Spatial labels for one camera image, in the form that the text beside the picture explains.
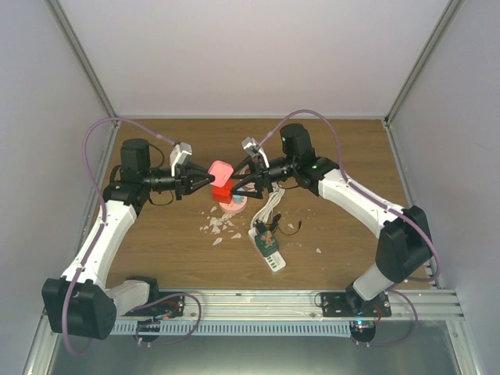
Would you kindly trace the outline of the pink square plug adapter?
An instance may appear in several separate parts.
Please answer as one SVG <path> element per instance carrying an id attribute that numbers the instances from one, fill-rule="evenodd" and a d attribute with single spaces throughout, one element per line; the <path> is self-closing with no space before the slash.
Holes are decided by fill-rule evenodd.
<path id="1" fill-rule="evenodd" d="M 215 160 L 208 170 L 208 174 L 213 177 L 213 181 L 210 184 L 216 188 L 223 187 L 226 182 L 228 182 L 233 172 L 234 168 L 231 164 L 222 160 Z"/>

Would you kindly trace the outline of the red cube socket adapter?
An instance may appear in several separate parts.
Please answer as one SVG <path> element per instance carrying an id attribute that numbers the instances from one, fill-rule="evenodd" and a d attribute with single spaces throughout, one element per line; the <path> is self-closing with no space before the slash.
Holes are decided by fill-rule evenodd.
<path id="1" fill-rule="evenodd" d="M 222 187 L 212 187 L 212 198 L 215 202 L 230 204 L 232 200 L 231 189 L 234 186 L 232 180 L 228 180 Z"/>

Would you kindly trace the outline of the pink round power socket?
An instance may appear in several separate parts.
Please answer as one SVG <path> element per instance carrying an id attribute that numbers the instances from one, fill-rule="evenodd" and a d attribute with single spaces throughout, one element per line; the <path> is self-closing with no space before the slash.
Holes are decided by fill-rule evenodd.
<path id="1" fill-rule="evenodd" d="M 225 213 L 236 215 L 238 213 L 241 213 L 245 209 L 247 203 L 248 199 L 246 198 L 246 202 L 242 205 L 235 205 L 231 200 L 230 204 L 219 203 L 219 206 Z"/>

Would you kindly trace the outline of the blue usb charger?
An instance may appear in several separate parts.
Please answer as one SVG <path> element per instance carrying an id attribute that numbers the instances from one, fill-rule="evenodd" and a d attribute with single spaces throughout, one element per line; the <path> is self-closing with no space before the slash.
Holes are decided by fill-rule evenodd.
<path id="1" fill-rule="evenodd" d="M 232 197 L 232 202 L 235 205 L 242 205 L 242 204 L 244 204 L 246 202 L 246 197 L 242 196 L 242 195 L 234 195 Z"/>

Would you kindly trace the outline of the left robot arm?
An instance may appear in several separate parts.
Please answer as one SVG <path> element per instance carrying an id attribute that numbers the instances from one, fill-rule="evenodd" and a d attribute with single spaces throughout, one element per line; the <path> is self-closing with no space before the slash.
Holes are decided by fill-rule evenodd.
<path id="1" fill-rule="evenodd" d="M 45 281 L 41 294 L 53 332 L 103 340 L 117 317 L 135 309 L 145 316 L 161 306 L 159 286 L 151 277 L 130 277 L 121 285 L 105 285 L 110 267 L 126 233 L 151 202 L 153 192 L 169 191 L 176 200 L 211 184 L 208 169 L 190 162 L 191 146 L 179 142 L 170 154 L 170 166 L 151 164 L 150 144 L 141 138 L 126 140 L 120 164 L 100 198 L 100 209 L 75 259 L 58 279 Z"/>

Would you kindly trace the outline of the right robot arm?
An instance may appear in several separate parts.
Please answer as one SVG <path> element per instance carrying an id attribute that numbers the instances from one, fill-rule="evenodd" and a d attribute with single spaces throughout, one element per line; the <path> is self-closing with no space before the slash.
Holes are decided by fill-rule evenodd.
<path id="1" fill-rule="evenodd" d="M 316 155 L 309 132 L 300 123 L 280 129 L 283 156 L 270 160 L 257 140 L 247 137 L 242 148 L 248 153 L 234 172 L 238 186 L 253 184 L 251 198 L 261 198 L 277 182 L 294 178 L 298 186 L 333 202 L 351 214 L 378 240 L 374 264 L 345 289 L 347 310 L 366 315 L 379 295 L 410 279 L 413 272 L 433 256 L 433 243 L 425 212 L 412 206 L 395 205 L 358 185 L 340 162 Z"/>

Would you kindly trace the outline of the black power adapter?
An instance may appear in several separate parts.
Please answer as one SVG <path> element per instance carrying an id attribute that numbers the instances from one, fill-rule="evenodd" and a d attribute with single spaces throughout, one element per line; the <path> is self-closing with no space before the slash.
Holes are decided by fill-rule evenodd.
<path id="1" fill-rule="evenodd" d="M 256 220 L 255 230 L 258 234 L 262 234 L 262 233 L 267 232 L 269 230 L 269 227 L 265 222 L 263 222 L 261 220 Z"/>

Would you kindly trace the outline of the green cube adapter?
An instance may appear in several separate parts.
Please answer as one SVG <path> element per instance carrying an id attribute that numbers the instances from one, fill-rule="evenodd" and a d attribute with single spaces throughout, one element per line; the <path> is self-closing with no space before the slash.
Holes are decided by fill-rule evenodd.
<path id="1" fill-rule="evenodd" d="M 279 250 L 279 243 L 269 230 L 255 236 L 255 246 L 263 257 L 271 256 Z"/>

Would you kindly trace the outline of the white power strip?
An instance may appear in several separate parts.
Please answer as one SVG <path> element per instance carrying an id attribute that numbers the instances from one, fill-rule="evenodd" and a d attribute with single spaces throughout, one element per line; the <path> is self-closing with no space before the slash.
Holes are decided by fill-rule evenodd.
<path id="1" fill-rule="evenodd" d="M 252 228 L 248 231 L 248 237 L 253 247 L 259 253 L 272 273 L 277 273 L 285 268 L 287 263 L 280 254 L 279 244 L 272 234 L 269 235 L 270 239 L 272 240 L 271 249 L 265 248 L 266 242 L 263 240 L 263 235 L 257 234 L 256 228 Z"/>

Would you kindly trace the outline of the aluminium front rail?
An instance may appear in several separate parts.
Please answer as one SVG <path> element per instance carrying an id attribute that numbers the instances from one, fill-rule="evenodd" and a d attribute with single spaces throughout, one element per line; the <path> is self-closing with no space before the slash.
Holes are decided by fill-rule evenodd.
<path id="1" fill-rule="evenodd" d="M 93 284 L 70 290 L 66 283 L 44 286 L 42 297 L 48 317 L 56 322 L 63 317 L 63 304 L 69 304 L 72 323 L 104 323 L 121 319 L 135 309 L 148 308 L 164 298 L 148 303 L 160 291 L 149 290 L 143 282 L 131 281 L 113 290 L 103 291 Z M 463 310 L 454 291 L 392 291 L 388 294 L 391 317 L 324 317 L 315 303 L 322 291 L 201 290 L 180 291 L 185 296 L 185 320 L 201 316 L 204 320 L 462 320 Z"/>

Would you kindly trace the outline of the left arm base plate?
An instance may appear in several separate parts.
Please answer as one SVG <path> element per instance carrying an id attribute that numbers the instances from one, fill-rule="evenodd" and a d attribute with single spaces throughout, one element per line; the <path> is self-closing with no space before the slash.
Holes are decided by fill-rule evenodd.
<path id="1" fill-rule="evenodd" d="M 126 312 L 124 316 L 150 317 L 154 320 L 172 319 L 184 315 L 185 296 L 179 291 L 160 291 L 158 296 L 151 297 L 148 303 L 164 298 L 158 304 Z"/>

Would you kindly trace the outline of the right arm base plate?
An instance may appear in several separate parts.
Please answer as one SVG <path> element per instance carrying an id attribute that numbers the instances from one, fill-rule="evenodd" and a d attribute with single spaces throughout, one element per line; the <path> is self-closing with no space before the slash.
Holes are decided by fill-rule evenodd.
<path id="1" fill-rule="evenodd" d="M 364 301 L 352 297 L 345 291 L 323 291 L 317 295 L 315 303 L 321 308 L 324 317 L 335 318 L 377 318 L 391 317 L 388 296 L 380 294 Z"/>

